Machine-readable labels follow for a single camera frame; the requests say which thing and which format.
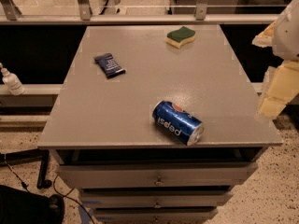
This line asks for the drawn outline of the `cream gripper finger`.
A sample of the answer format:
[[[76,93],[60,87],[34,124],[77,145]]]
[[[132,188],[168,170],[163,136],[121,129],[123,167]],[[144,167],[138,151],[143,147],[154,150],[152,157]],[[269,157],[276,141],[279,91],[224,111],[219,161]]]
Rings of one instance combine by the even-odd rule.
[[[275,25],[276,23],[274,21],[269,24],[262,32],[253,38],[252,44],[260,48],[271,47],[273,45]]]
[[[269,66],[264,74],[257,114],[275,119],[298,94],[299,62],[284,61],[277,68]]]

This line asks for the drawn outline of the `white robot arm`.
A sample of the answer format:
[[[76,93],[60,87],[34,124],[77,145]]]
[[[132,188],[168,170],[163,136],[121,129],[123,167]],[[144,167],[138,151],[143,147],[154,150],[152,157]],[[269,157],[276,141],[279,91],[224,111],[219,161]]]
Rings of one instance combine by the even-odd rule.
[[[282,64],[264,74],[256,114],[275,119],[299,93],[299,0],[292,0],[277,20],[256,35],[252,44],[271,47]]]

